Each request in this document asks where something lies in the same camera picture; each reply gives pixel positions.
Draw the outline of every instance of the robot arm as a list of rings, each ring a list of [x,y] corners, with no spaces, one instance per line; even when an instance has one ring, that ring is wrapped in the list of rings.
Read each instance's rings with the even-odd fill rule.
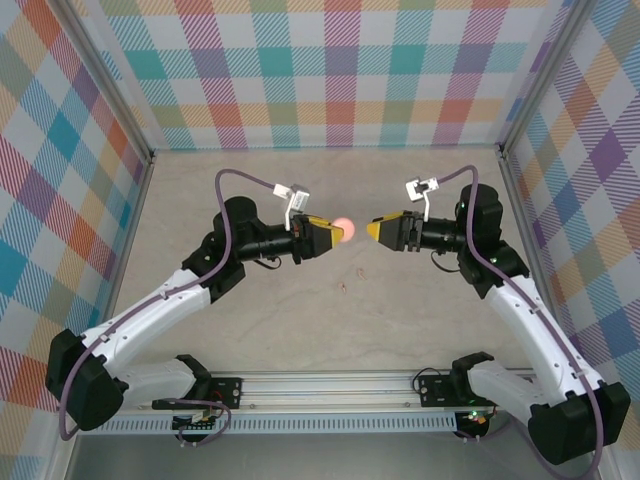
[[[129,363],[153,339],[235,287],[245,277],[243,262],[291,255],[299,264],[326,253],[342,239],[340,228],[302,213],[309,196],[306,190],[276,185],[274,194],[287,199],[286,220],[279,225],[262,223],[255,203],[249,198],[234,197],[225,202],[231,227],[231,254],[215,275],[202,280],[224,255],[227,239],[221,214],[213,219],[214,229],[200,247],[154,292],[80,335],[67,329],[54,337],[46,386],[58,400],[72,367],[90,345],[102,340],[82,363],[69,391],[67,411],[81,430],[99,427],[123,406],[163,398],[210,398],[209,372],[188,355],[159,365],[130,367]],[[179,293],[167,293],[191,284]],[[161,298],[158,301],[148,301],[158,297]],[[130,318],[106,335],[125,315]]]
[[[438,182],[416,179],[408,182],[406,188],[411,200],[420,201],[438,188]],[[557,465],[596,446],[592,406],[578,375],[584,376],[602,414],[604,444],[615,442],[630,405],[628,393],[620,383],[607,385],[560,329],[541,301],[524,262],[501,240],[502,204],[497,192],[482,184],[478,185],[471,212],[473,243],[484,263],[489,262],[510,281],[496,275],[472,254],[466,229],[470,196],[471,185],[462,190],[455,220],[431,218],[427,201],[424,212],[387,215],[374,219],[367,227],[376,241],[391,250],[426,248],[439,254],[457,253],[460,273],[511,328],[536,373],[534,385],[510,373],[484,352],[463,357],[453,362],[449,376],[458,400],[469,405],[482,397],[499,405],[528,427],[536,448]],[[534,300],[535,308],[524,301],[512,284]],[[571,367],[563,348],[541,321],[539,311],[576,359],[578,371]]]

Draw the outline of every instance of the beige floor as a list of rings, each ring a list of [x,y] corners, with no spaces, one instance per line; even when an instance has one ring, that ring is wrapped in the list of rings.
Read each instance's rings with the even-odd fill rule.
[[[275,272],[247,265],[247,278],[234,290],[156,339],[137,361],[190,353],[218,371],[419,369],[447,367],[485,350],[505,366],[528,366],[511,333],[459,274],[436,270],[427,252],[387,250],[364,231],[373,217],[415,208],[404,188],[408,179],[443,175],[469,162],[482,182],[501,192],[504,238],[523,254],[489,149],[160,154],[118,312],[161,284],[211,230],[218,212],[213,178],[222,167],[305,185],[312,195],[307,213],[347,216],[358,230],[349,244],[300,266],[289,258]],[[451,218],[469,181],[452,181],[434,195],[432,215]],[[266,223],[281,221],[281,201],[262,187],[229,177],[223,191],[227,198],[251,196]],[[455,266],[453,255],[441,261]]]

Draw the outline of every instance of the small ball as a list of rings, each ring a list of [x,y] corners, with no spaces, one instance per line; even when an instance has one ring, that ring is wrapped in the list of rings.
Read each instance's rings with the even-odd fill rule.
[[[331,222],[331,224],[334,227],[341,228],[342,231],[344,232],[344,235],[342,236],[342,240],[340,240],[340,243],[348,242],[353,238],[353,236],[356,233],[356,226],[348,218],[344,218],[344,217],[336,218],[333,222]]]

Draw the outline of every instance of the white mounting bracket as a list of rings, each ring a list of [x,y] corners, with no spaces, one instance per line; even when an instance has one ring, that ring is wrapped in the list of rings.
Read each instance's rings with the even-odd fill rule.
[[[292,185],[289,188],[279,183],[276,183],[273,188],[273,194],[287,201],[284,212],[284,226],[288,232],[291,229],[291,217],[304,212],[311,194],[309,190],[300,185]]]
[[[428,180],[420,180],[420,177],[414,178],[413,180],[409,180],[405,187],[407,188],[407,193],[409,194],[409,199],[412,202],[419,202],[420,200],[424,200],[424,221],[429,221],[429,197],[427,194],[429,192],[433,192],[440,188],[438,184],[438,179],[436,177],[429,178]]]

